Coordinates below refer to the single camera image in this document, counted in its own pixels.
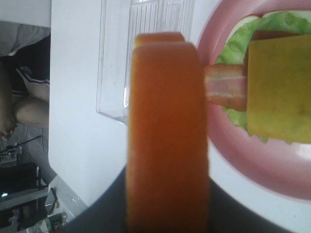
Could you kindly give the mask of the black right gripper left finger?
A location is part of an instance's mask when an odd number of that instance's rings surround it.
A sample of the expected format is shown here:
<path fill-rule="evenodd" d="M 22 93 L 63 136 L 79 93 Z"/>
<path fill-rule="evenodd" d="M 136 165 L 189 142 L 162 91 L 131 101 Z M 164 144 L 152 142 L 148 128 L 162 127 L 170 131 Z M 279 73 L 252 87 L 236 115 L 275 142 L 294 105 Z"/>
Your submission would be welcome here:
<path fill-rule="evenodd" d="M 126 233 L 125 169 L 100 198 L 60 230 L 62 233 Z"/>

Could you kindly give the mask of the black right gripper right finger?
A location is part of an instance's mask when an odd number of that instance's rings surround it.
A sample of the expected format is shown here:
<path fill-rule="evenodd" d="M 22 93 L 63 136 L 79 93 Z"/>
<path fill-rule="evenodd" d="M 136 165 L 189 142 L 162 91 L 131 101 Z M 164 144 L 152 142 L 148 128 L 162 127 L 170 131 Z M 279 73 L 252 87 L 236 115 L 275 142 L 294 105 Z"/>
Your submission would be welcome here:
<path fill-rule="evenodd" d="M 291 233 L 292 231 L 256 214 L 210 181 L 210 233 Z"/>

